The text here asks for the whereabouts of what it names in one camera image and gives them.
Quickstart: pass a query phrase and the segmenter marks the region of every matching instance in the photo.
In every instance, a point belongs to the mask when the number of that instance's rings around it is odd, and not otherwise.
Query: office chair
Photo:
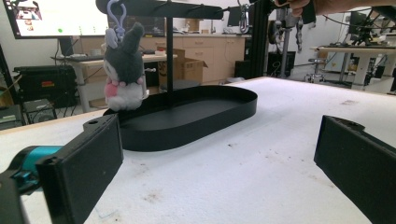
[[[315,77],[320,77],[320,81],[324,81],[324,75],[318,73],[318,68],[320,63],[326,63],[327,59],[324,58],[316,58],[316,59],[309,59],[308,61],[315,64],[315,72],[306,74],[304,77],[305,79],[308,77],[308,82],[314,83]]]

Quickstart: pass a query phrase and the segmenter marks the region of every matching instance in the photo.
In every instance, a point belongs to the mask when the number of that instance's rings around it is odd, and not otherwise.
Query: black tray
[[[199,86],[151,95],[132,111],[120,111],[124,149],[181,147],[256,113],[257,94],[230,86]],[[116,112],[108,109],[105,115]]]

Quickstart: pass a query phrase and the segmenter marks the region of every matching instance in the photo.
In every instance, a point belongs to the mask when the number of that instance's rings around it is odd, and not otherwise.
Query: stuffed bunny
[[[138,51],[143,34],[144,27],[138,22],[122,41],[118,40],[113,29],[106,30],[105,97],[108,107],[114,111],[137,109],[147,98],[146,83],[142,78],[143,59]]]

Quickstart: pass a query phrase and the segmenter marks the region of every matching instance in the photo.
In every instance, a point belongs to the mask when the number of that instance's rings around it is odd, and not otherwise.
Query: white table
[[[235,86],[259,95],[252,118],[184,147],[124,151],[86,223],[370,223],[313,161],[320,122],[350,119],[395,147],[396,98],[269,77]],[[0,132],[0,172],[21,149],[64,145],[103,112]],[[23,201],[32,223],[50,223],[42,192]]]
[[[155,63],[155,62],[163,62],[166,61],[166,55],[157,56],[146,54],[143,56],[143,63]],[[76,77],[77,77],[77,84],[78,84],[78,94],[79,99],[81,101],[81,108],[84,113],[90,112],[90,103],[89,103],[89,93],[87,91],[88,84],[85,81],[83,71],[85,68],[99,68],[103,66],[103,60],[98,61],[90,61],[90,62],[82,62],[82,63],[75,63],[75,62],[68,62],[70,65],[73,66]],[[103,88],[105,87],[104,83],[94,83],[92,86],[95,89],[99,89],[99,92],[103,92]]]
[[[370,58],[376,58],[378,54],[386,54],[388,55],[388,59],[385,64],[384,74],[382,76],[383,81],[387,81],[388,85],[384,88],[386,90],[379,90],[381,92],[390,91],[391,83],[393,82],[393,69],[396,64],[396,47],[393,48],[359,48],[354,46],[349,46],[346,48],[327,48],[327,47],[318,47],[314,48],[323,52],[344,52],[344,53],[354,53],[355,57],[359,57],[358,69],[356,71],[355,79],[352,83],[352,90],[365,90],[364,87],[364,79],[367,75],[367,69],[369,66]]]

